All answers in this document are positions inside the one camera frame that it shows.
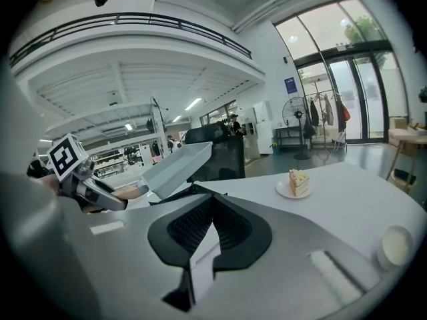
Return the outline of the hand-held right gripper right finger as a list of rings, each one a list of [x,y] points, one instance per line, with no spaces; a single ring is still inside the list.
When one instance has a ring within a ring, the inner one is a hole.
[[[202,319],[361,319],[375,306],[381,274],[309,219],[244,199],[223,201],[261,217],[270,246],[247,269],[216,275],[193,307]]]

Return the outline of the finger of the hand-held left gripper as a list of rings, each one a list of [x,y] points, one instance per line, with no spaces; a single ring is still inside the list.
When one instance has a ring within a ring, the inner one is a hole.
[[[91,179],[94,185],[96,185],[99,189],[105,191],[106,193],[112,193],[115,191],[112,186],[100,180],[96,175],[91,176]]]
[[[97,195],[95,200],[96,204],[102,207],[103,209],[108,209],[111,211],[121,211],[127,208],[128,201],[116,197],[113,192],[106,193],[105,191],[95,186],[95,194]]]

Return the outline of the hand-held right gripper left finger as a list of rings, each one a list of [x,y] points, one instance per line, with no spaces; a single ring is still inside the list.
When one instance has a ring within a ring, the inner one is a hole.
[[[1,234],[14,266],[8,279],[21,283],[26,319],[209,319],[186,313],[149,292],[146,282],[126,275],[130,258],[102,243],[78,204],[56,197],[24,175],[1,175]]]

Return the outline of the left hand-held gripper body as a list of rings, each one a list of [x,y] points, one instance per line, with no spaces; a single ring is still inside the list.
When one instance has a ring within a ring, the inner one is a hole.
[[[93,177],[94,162],[79,139],[66,134],[53,143],[47,156],[59,182],[59,195],[77,201],[83,213],[100,213],[102,208],[89,200],[91,189],[85,184]]]

